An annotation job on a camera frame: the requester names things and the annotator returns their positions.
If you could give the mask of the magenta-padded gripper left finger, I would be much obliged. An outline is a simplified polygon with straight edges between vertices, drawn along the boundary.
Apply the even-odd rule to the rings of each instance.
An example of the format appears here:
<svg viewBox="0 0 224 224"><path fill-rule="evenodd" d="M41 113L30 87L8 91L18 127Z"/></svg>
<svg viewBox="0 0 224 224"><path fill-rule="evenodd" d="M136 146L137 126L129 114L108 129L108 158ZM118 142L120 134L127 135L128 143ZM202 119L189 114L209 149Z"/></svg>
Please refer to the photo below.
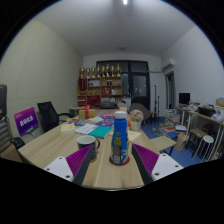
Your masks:
<svg viewBox="0 0 224 224"><path fill-rule="evenodd" d="M44 170L81 186L92 156L92 147L86 146L68 157L57 157Z"/></svg>

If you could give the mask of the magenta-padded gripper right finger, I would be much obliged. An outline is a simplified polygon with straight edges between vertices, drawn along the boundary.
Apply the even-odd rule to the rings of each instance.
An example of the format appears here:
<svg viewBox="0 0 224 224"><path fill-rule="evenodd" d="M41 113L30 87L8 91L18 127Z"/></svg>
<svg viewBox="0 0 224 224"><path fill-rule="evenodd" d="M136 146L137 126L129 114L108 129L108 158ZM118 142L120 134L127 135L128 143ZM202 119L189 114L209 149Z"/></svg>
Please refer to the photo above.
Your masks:
<svg viewBox="0 0 224 224"><path fill-rule="evenodd" d="M168 154L158 155L137 144L132 144L132 154L145 185L182 169L182 166Z"/></svg>

